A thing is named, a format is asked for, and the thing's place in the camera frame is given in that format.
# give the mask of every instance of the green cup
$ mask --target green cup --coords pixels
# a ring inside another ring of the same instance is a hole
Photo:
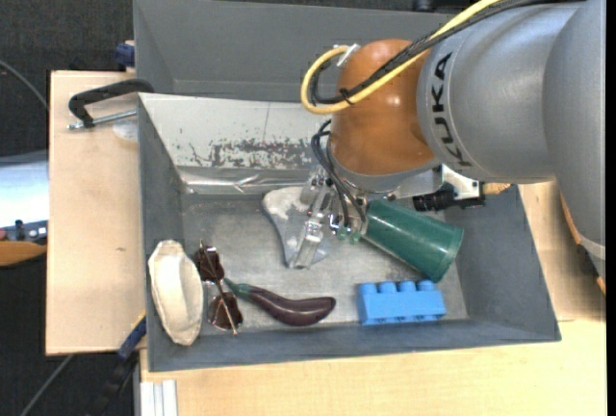
[[[462,228],[385,199],[373,200],[367,216],[364,239],[433,282],[443,278],[462,244]]]

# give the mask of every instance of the kuka logo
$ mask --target kuka logo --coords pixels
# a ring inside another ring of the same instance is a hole
[[[443,113],[445,111],[445,105],[442,103],[441,97],[443,97],[443,90],[445,88],[445,66],[447,65],[450,57],[451,53],[448,53],[445,57],[439,60],[436,64],[436,68],[434,69],[434,75],[441,80],[441,87],[436,91],[434,85],[432,85],[432,113],[435,114],[435,125],[443,127],[440,129],[440,132],[443,134],[441,137],[441,142],[443,143],[446,151],[456,159],[458,165],[467,168],[471,167],[472,164],[464,160],[462,151],[451,136],[447,119],[438,115],[439,113]]]

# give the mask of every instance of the purple eggplant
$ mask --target purple eggplant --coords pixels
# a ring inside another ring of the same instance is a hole
[[[316,324],[336,306],[336,300],[332,297],[287,299],[249,284],[235,284],[226,278],[224,282],[238,298],[258,305],[278,322],[295,327]]]

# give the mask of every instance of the blue lego brick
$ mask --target blue lego brick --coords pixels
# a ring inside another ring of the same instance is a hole
[[[361,284],[357,308],[362,325],[431,322],[447,313],[443,295],[428,279]]]

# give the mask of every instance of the wooden table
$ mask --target wooden table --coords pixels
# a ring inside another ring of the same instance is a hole
[[[111,125],[65,128],[73,93],[127,76],[51,77],[48,354],[115,350],[144,308],[137,146]],[[135,100],[104,104],[93,111]],[[148,372],[142,350],[141,379],[175,378],[182,416],[606,414],[604,297],[580,266],[555,185],[520,190],[561,342],[168,373]]]

